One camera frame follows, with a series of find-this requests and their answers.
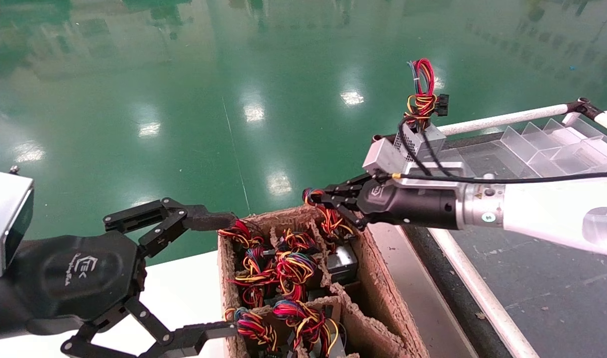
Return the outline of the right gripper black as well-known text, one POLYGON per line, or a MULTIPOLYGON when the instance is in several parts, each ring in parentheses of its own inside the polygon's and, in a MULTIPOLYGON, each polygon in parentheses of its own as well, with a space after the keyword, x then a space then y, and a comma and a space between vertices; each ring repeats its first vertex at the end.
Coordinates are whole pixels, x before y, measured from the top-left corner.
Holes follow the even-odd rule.
POLYGON ((322 212, 327 231, 342 226, 363 231, 368 223, 460 228, 453 190, 383 185, 362 174, 328 185, 323 192, 311 195, 311 205, 322 212))

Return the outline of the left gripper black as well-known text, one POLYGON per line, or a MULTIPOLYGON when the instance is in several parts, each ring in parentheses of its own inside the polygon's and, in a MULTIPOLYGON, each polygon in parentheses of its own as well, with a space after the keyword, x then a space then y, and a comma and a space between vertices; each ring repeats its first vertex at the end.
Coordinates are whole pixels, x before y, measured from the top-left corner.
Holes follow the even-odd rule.
POLYGON ((153 258, 187 230, 230 228, 237 222, 235 214, 163 198, 108 214, 103 222, 110 232, 99 236, 21 243, 0 277, 0 339, 80 328, 62 343, 66 356, 132 358, 128 352, 92 344, 99 331, 129 314, 155 340, 140 358, 187 358, 198 356, 208 340, 238 334, 237 324, 228 321, 170 331, 139 299, 130 298, 143 286, 143 256, 153 258), (145 227, 151 231, 138 245, 124 235, 145 227))

